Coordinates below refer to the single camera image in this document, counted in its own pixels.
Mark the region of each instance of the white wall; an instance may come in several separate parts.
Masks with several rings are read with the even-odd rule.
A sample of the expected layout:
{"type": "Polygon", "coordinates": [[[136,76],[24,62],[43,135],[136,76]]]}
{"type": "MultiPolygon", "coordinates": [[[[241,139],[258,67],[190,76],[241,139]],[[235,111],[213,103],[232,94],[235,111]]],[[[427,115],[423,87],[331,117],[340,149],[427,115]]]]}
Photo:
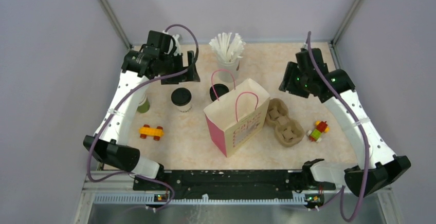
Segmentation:
{"type": "Polygon", "coordinates": [[[0,0],[0,222],[71,223],[125,48],[97,0],[0,0]]]}
{"type": "MultiPolygon", "coordinates": [[[[188,26],[208,43],[221,32],[239,32],[248,42],[331,40],[353,0],[108,0],[133,44],[149,30],[188,26]]],[[[187,42],[192,39],[180,30],[187,42]]]]}
{"type": "Polygon", "coordinates": [[[412,167],[393,184],[405,223],[434,223],[436,0],[364,0],[338,45],[385,141],[412,167]]]}

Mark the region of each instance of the black cup lid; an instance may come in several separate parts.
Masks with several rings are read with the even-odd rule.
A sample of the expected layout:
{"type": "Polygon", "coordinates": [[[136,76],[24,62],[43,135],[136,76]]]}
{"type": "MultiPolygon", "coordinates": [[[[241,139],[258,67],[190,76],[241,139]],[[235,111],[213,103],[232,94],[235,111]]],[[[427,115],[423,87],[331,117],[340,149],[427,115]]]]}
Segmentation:
{"type": "MultiPolygon", "coordinates": [[[[216,94],[218,95],[218,97],[229,92],[229,88],[224,84],[214,84],[213,87],[215,87],[215,91],[216,91],[216,94]]],[[[215,93],[213,92],[212,87],[210,87],[210,89],[209,89],[209,95],[210,95],[210,99],[212,100],[212,102],[214,102],[216,100],[216,96],[215,96],[215,93]]]]}
{"type": "Polygon", "coordinates": [[[191,101],[191,92],[186,88],[178,88],[171,94],[171,101],[176,106],[185,106],[191,101]]]}

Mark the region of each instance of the beige tabletop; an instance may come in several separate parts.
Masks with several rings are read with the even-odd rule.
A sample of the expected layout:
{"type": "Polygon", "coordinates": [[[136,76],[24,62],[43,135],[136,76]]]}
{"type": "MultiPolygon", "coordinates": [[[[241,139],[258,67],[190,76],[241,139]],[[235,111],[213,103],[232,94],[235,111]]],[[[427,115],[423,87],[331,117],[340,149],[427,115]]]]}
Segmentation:
{"type": "MultiPolygon", "coordinates": [[[[157,161],[165,169],[173,170],[237,170],[237,169],[300,169],[304,162],[324,158],[331,162],[356,162],[354,151],[333,115],[318,98],[293,96],[278,90],[288,61],[295,61],[301,43],[247,44],[241,59],[237,84],[251,78],[262,85],[271,98],[282,99],[289,108],[289,116],[300,122],[305,130],[313,129],[316,120],[327,121],[330,132],[322,135],[320,143],[305,137],[293,147],[283,147],[274,137],[273,128],[265,125],[238,151],[226,158],[210,139],[203,109],[211,103],[209,88],[211,73],[217,69],[216,59],[209,45],[200,45],[196,64],[200,83],[179,85],[151,84],[147,90],[151,108],[137,113],[131,126],[129,146],[138,148],[142,156],[157,161]],[[179,112],[171,102],[171,93],[185,87],[192,93],[192,109],[179,112]],[[144,124],[162,126],[165,135],[160,141],[139,138],[144,124]]],[[[329,70],[334,69],[327,43],[313,43],[321,49],[329,70]]],[[[194,50],[184,45],[183,53],[194,50]]]]}

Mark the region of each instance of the paper bag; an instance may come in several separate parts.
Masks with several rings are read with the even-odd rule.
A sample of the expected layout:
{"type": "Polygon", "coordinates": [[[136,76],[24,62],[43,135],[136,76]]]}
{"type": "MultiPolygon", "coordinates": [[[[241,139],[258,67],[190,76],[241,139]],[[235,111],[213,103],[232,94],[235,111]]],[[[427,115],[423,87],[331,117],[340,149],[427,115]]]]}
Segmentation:
{"type": "Polygon", "coordinates": [[[210,138],[226,157],[262,129],[269,97],[256,81],[246,79],[204,109],[210,138]]]}

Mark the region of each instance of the bag handle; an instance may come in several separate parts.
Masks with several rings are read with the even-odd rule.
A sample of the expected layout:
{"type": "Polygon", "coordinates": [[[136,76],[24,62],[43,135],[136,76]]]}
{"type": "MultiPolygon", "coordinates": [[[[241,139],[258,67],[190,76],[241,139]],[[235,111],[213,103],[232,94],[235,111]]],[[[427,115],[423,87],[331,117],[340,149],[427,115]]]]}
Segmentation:
{"type": "Polygon", "coordinates": [[[210,82],[212,83],[213,93],[215,93],[216,99],[217,99],[218,101],[220,100],[220,98],[219,98],[218,95],[216,94],[215,87],[213,87],[213,76],[215,75],[215,73],[217,73],[217,72],[219,72],[219,71],[226,71],[226,72],[228,72],[228,73],[231,75],[231,77],[232,77],[232,79],[233,79],[233,88],[236,89],[236,82],[235,82],[235,80],[234,80],[234,77],[233,77],[233,74],[231,73],[231,71],[229,71],[229,70],[227,70],[227,69],[218,69],[218,70],[214,71],[214,72],[212,73],[212,76],[210,77],[210,82]]]}
{"type": "Polygon", "coordinates": [[[239,122],[239,120],[238,120],[238,100],[239,100],[239,97],[241,97],[243,94],[252,94],[252,95],[254,95],[256,97],[256,107],[255,107],[255,110],[256,110],[256,108],[258,108],[258,104],[259,104],[259,97],[258,97],[258,95],[254,94],[251,91],[244,91],[244,92],[240,93],[239,96],[236,98],[236,102],[234,103],[234,114],[236,115],[236,122],[239,122]]]}

